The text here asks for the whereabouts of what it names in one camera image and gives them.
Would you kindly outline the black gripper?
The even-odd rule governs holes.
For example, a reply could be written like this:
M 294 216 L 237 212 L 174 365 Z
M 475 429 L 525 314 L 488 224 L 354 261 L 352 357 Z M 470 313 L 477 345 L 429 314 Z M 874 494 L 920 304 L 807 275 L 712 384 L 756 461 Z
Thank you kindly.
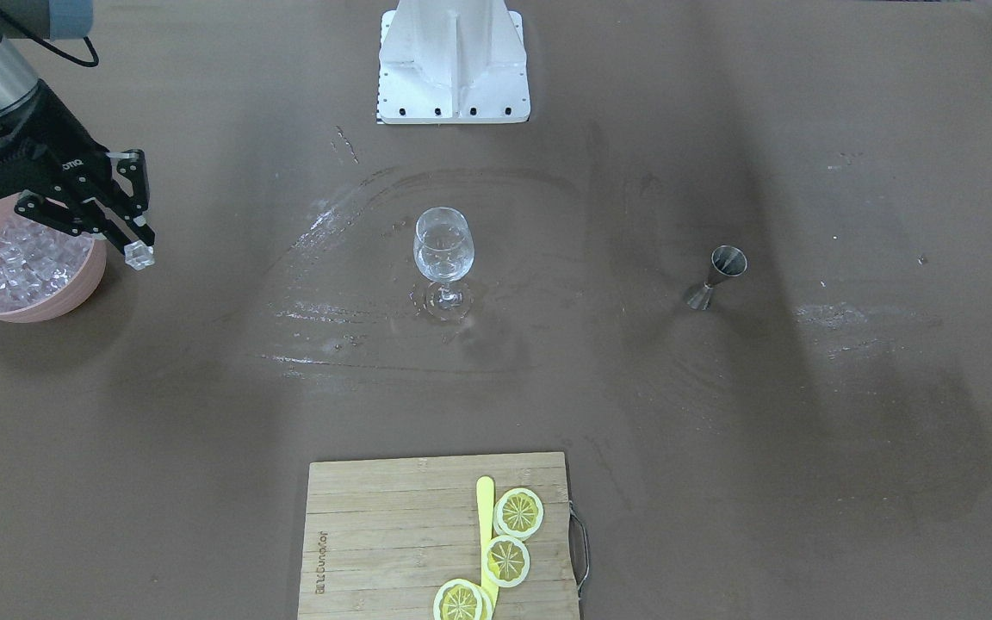
M 113 207 L 111 165 L 131 188 L 127 193 L 119 189 Z M 94 201 L 83 201 L 94 197 L 137 240 L 155 244 L 155 232 L 146 222 L 150 185 L 145 153 L 108 152 L 45 82 L 36 85 L 26 102 L 0 116 L 0 199 L 17 193 L 16 215 L 72 237 L 102 236 L 124 252 L 133 241 Z

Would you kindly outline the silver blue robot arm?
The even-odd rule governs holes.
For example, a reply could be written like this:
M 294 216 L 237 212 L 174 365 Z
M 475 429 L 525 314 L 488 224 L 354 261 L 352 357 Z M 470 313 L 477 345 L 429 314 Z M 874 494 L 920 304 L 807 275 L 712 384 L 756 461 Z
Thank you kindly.
M 121 254 L 153 247 L 150 190 L 140 149 L 111 152 L 10 42 L 39 35 L 0 7 L 0 200 L 63 234 L 106 239 Z

